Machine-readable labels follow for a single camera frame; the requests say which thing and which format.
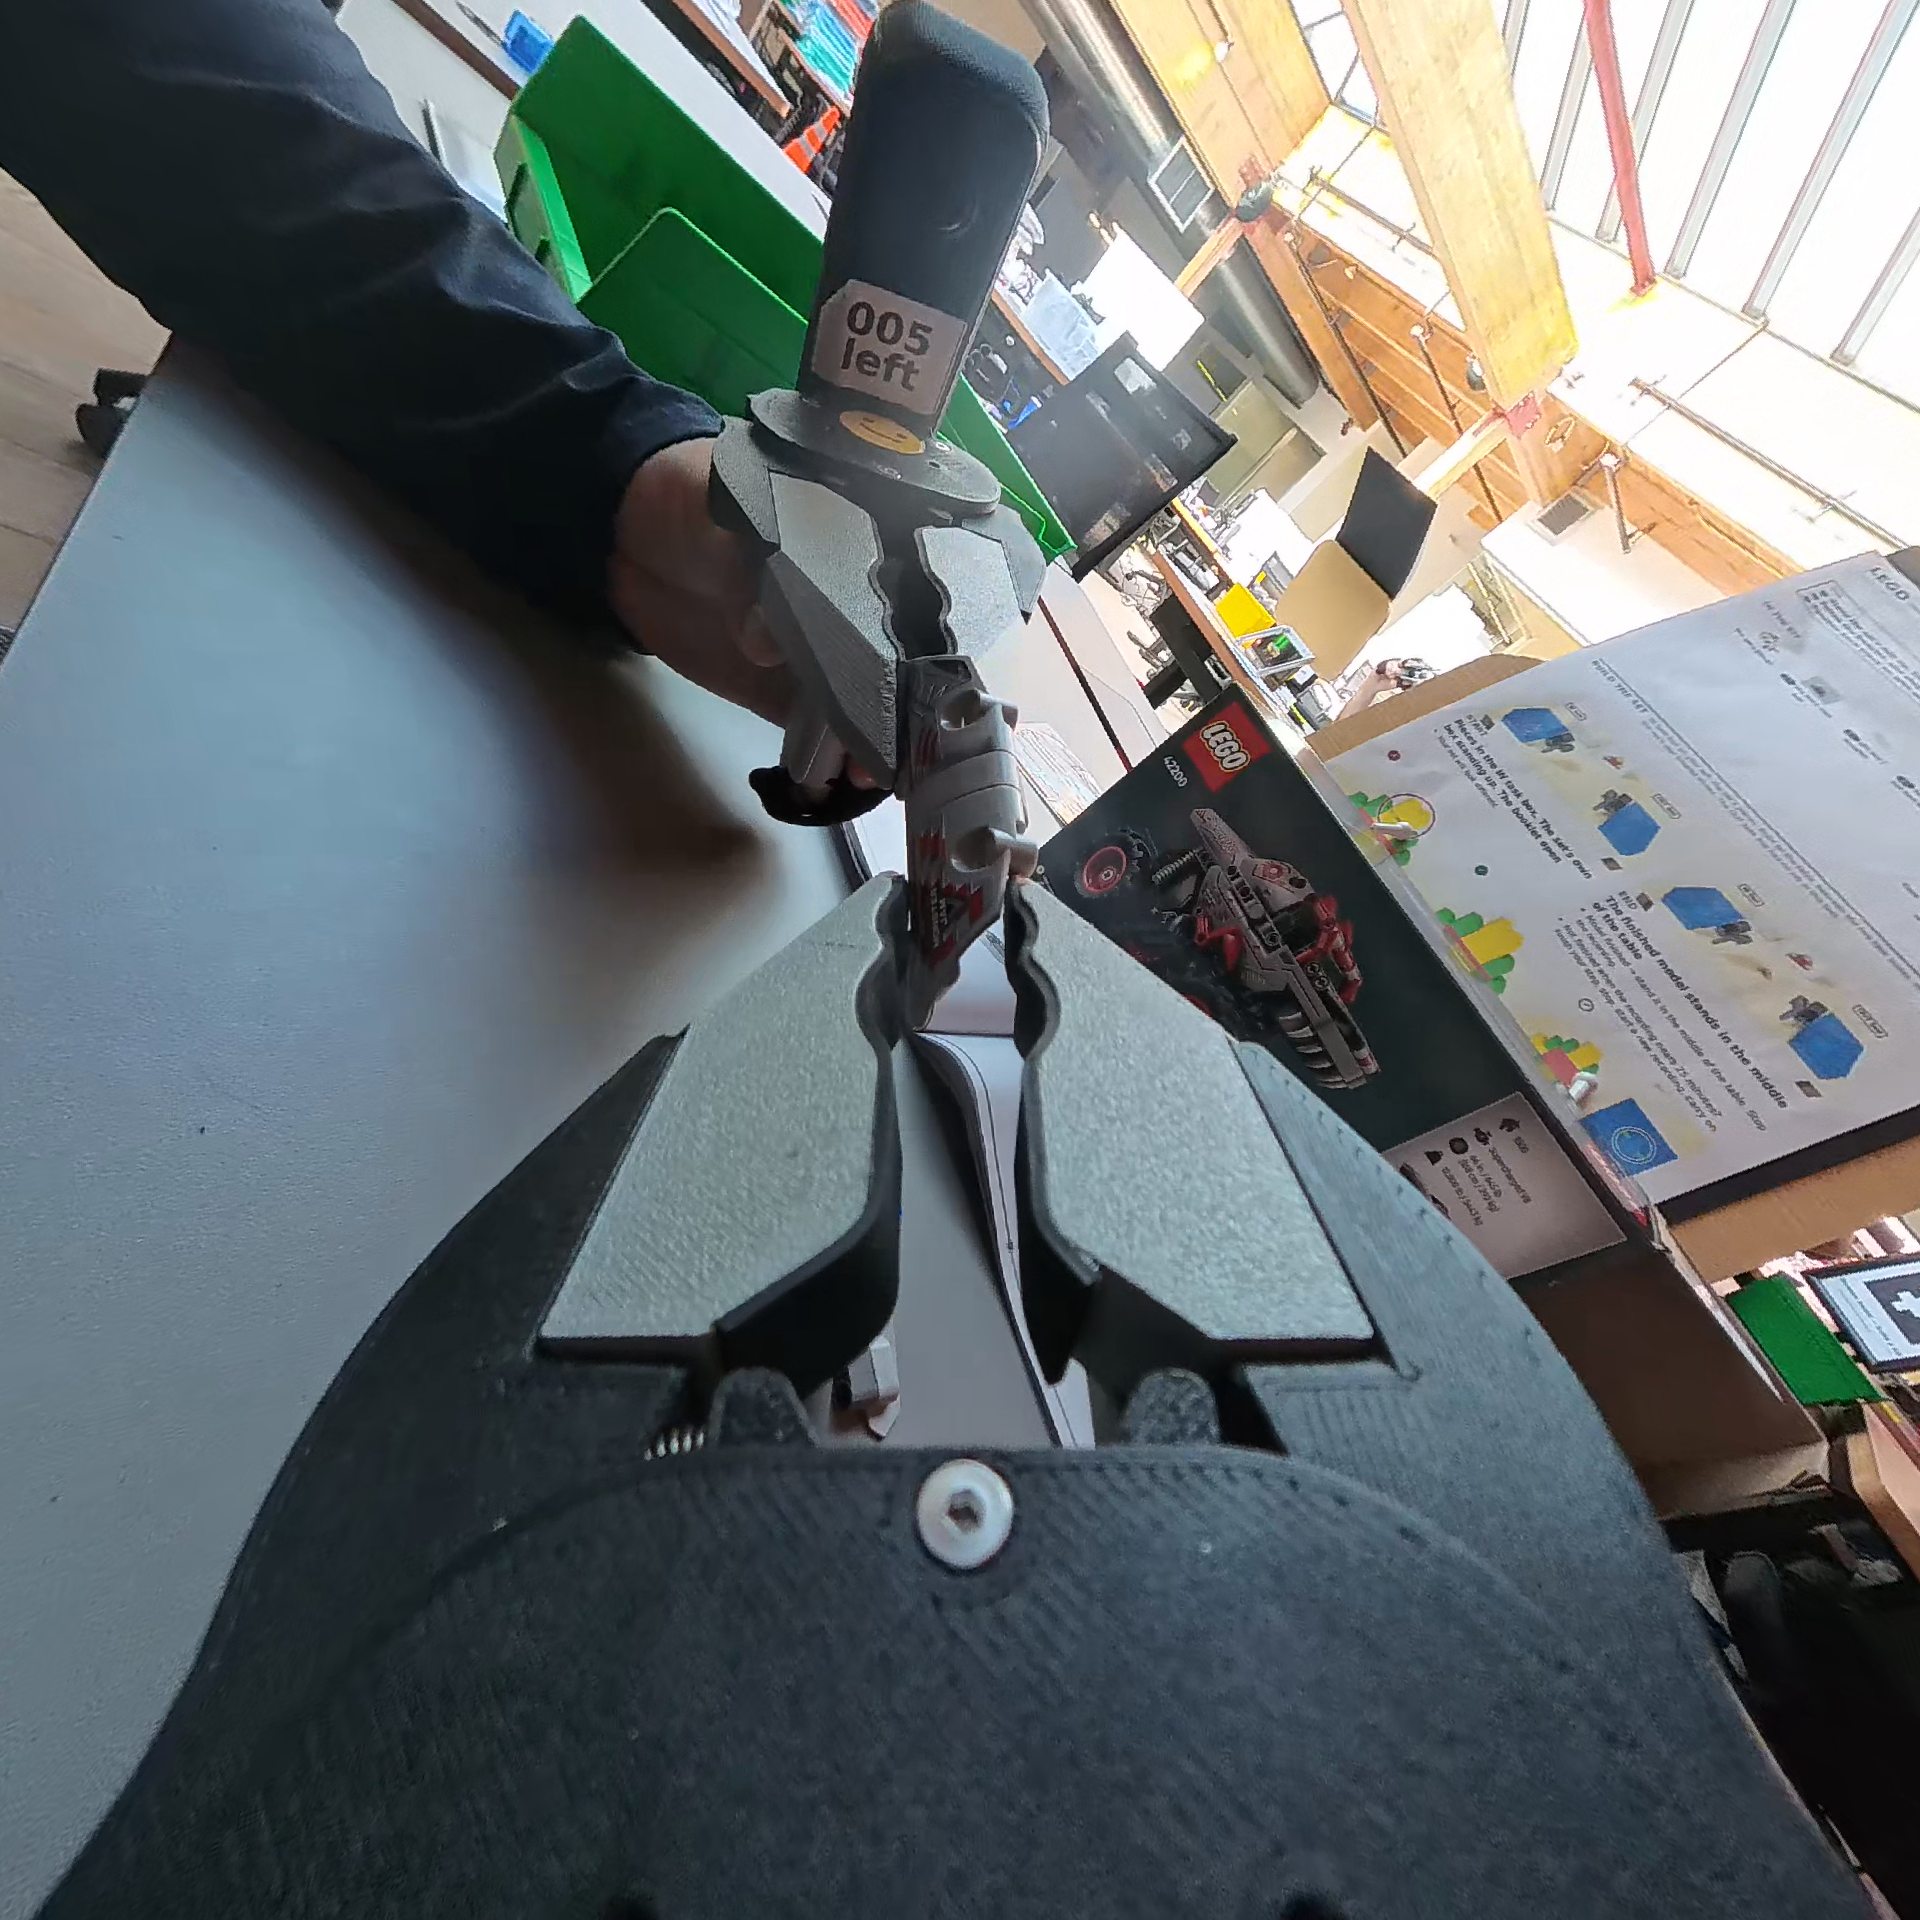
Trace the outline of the green plastic bin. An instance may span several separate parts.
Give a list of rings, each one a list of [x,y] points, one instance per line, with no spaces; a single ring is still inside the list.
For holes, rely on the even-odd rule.
[[[718,414],[740,415],[749,395],[789,389],[800,373],[802,312],[677,208],[644,220],[590,280],[581,308],[619,338],[642,373],[695,394]],[[964,380],[946,404],[942,438],[999,478],[1003,500],[1046,560],[1071,554],[1068,531]]]
[[[814,300],[823,196],[668,35],[631,59],[576,15],[509,101],[494,165],[508,227],[573,302],[661,211],[796,310]]]

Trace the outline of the metal ventilation duct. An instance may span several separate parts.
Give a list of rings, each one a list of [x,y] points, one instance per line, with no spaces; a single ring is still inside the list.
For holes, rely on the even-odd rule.
[[[1151,174],[1183,141],[1165,91],[1108,3],[1021,3],[1056,66],[1136,174]]]

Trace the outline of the grey toy brick assembly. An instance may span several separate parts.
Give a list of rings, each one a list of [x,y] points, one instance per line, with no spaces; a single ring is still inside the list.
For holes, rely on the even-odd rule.
[[[910,663],[903,718],[903,1018],[923,1028],[1039,851],[1020,790],[1018,708],[984,690],[972,659]]]

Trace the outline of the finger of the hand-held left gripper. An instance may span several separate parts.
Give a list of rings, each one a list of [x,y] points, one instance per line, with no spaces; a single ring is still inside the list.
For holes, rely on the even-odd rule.
[[[898,788],[903,654],[878,586],[872,516],[827,484],[773,475],[774,550],[759,608],[784,659],[794,704],[782,770],[805,799],[859,770],[884,797]]]
[[[1031,616],[1046,571],[1021,522],[956,522],[916,531],[919,576],[930,588],[930,640],[919,655],[981,661]]]

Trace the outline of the printed instruction poster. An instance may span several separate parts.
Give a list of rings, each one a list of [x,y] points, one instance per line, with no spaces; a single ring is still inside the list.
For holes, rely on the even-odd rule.
[[[1915,550],[1536,663],[1327,760],[1650,1203],[1915,1134]]]

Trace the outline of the wooden side table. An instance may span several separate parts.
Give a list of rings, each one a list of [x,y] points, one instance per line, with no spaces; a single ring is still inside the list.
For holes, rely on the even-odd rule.
[[[1830,1442],[1830,1476],[1917,1579],[1917,1455],[1912,1431],[1883,1403],[1845,1411]]]

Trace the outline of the sticker sheet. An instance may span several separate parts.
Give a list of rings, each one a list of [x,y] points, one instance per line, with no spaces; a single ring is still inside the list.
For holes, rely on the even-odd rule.
[[[1014,726],[1014,765],[1058,827],[1077,823],[1112,784],[1088,767],[1058,728],[1038,723]]]

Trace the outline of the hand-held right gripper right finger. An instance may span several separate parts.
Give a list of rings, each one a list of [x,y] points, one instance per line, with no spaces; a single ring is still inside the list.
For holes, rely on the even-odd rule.
[[[1356,1359],[1376,1326],[1240,1048],[1050,888],[1003,914],[1020,1288],[1046,1380]]]

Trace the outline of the person's left hand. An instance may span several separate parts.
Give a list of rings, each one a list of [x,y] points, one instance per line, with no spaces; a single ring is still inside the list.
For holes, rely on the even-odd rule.
[[[714,519],[710,467],[714,438],[638,467],[612,519],[607,604],[644,654],[782,726],[794,686],[759,613],[755,556]]]

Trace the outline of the open instruction booklet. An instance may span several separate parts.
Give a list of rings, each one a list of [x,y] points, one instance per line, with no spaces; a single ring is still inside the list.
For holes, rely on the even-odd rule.
[[[1018,1244],[1021,1058],[999,933],[967,951],[927,1027],[896,1047],[903,1149],[900,1279],[887,1327],[884,1405],[855,1407],[843,1382],[815,1405],[827,1434],[859,1447],[1085,1448],[1094,1414],[1075,1365],[1051,1382],[1023,1327]]]

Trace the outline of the green studded baseplate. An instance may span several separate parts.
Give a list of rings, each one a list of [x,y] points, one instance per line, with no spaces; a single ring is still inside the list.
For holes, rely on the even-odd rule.
[[[1803,1407],[1883,1400],[1871,1375],[1808,1306],[1795,1277],[1746,1275],[1726,1295],[1726,1306]]]

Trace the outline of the framed marker sign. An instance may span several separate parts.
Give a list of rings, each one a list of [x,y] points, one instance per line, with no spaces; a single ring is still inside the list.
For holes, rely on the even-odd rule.
[[[1867,1374],[1917,1372],[1917,1254],[1819,1266],[1805,1284]]]

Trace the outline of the person's left forearm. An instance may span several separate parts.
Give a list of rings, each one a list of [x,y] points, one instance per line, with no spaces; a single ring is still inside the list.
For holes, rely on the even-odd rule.
[[[636,368],[322,5],[5,5],[3,162],[158,324],[491,578],[611,622],[618,506],[718,414]]]

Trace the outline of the black toy brick set box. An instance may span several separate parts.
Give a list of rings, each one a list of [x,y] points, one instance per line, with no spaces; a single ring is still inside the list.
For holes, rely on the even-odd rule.
[[[1240,692],[1083,807],[1039,876],[1274,1053],[1508,1279],[1542,1284],[1639,1235]]]

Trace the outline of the black computer monitor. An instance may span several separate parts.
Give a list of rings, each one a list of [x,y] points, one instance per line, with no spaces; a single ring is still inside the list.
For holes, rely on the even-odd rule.
[[[1075,581],[1130,546],[1237,443],[1126,331],[1021,415],[1008,442],[1071,538]]]

